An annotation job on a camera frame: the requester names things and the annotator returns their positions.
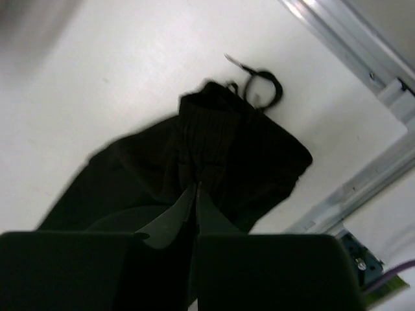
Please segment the black trousers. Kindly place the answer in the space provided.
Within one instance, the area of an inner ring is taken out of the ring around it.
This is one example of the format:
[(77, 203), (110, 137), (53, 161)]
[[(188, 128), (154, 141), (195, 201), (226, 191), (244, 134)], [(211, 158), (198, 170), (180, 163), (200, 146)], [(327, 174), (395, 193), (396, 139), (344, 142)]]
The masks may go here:
[(209, 80), (180, 97), (178, 113), (91, 156), (40, 224), (44, 231), (144, 225), (201, 185), (242, 232), (293, 192), (313, 158), (267, 117), (283, 97), (265, 69), (243, 70), (244, 87)]

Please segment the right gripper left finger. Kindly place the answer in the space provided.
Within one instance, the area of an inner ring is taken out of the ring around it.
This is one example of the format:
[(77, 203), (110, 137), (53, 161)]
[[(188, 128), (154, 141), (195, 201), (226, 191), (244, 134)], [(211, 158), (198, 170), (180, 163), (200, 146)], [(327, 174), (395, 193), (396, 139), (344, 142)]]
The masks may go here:
[(2, 310), (186, 310), (196, 188), (133, 232), (1, 235)]

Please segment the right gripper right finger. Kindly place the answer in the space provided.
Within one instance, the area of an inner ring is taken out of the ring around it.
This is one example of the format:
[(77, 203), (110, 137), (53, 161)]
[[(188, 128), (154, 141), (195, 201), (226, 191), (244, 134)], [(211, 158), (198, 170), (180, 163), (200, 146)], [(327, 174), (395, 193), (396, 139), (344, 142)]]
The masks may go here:
[(331, 235), (248, 235), (199, 188), (200, 310), (364, 310), (351, 260)]

